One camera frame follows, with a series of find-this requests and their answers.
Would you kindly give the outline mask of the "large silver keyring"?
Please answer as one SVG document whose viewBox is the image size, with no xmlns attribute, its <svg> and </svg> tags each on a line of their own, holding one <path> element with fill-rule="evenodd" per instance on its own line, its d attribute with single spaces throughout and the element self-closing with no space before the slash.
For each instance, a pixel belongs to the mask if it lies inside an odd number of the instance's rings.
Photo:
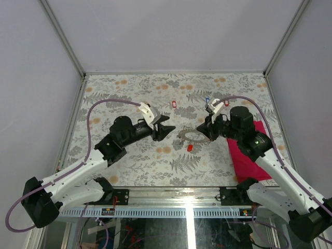
<svg viewBox="0 0 332 249">
<path fill-rule="evenodd" d="M 188 126 L 183 126 L 182 129 L 179 131 L 177 137 L 181 140 L 190 142 L 192 144 L 193 143 L 204 144 L 210 142 L 210 139 L 206 137 L 203 133 Z"/>
</svg>

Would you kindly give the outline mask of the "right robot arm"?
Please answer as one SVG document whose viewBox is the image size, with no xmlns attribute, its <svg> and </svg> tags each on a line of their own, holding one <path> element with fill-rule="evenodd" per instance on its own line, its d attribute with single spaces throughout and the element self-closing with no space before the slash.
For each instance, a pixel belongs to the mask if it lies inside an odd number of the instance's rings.
<svg viewBox="0 0 332 249">
<path fill-rule="evenodd" d="M 268 208 L 307 243 L 331 227 L 331 198 L 318 193 L 287 164 L 271 138 L 255 128 L 247 107 L 232 108 L 229 119 L 223 117 L 220 107 L 206 105 L 205 109 L 208 116 L 197 130 L 211 141 L 220 136 L 234 140 L 240 152 L 267 172 L 285 193 L 280 195 L 249 178 L 236 193 L 241 204 L 252 201 Z"/>
</svg>

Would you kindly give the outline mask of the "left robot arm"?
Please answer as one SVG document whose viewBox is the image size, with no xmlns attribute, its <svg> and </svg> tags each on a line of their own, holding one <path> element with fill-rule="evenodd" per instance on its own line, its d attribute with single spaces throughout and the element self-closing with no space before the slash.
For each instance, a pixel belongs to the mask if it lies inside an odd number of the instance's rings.
<svg viewBox="0 0 332 249">
<path fill-rule="evenodd" d="M 128 116 L 117 117 L 109 133 L 95 145 L 87 158 L 66 169 L 38 180 L 32 177 L 25 183 L 21 204 L 37 228 L 51 224 L 61 212 L 81 204 L 111 204 L 115 193 L 113 186 L 104 177 L 87 182 L 89 176 L 105 170 L 127 153 L 126 146 L 148 136 L 153 141 L 162 141 L 175 126 L 164 126 L 168 116 L 161 118 L 152 126 L 144 119 L 133 124 Z"/>
</svg>

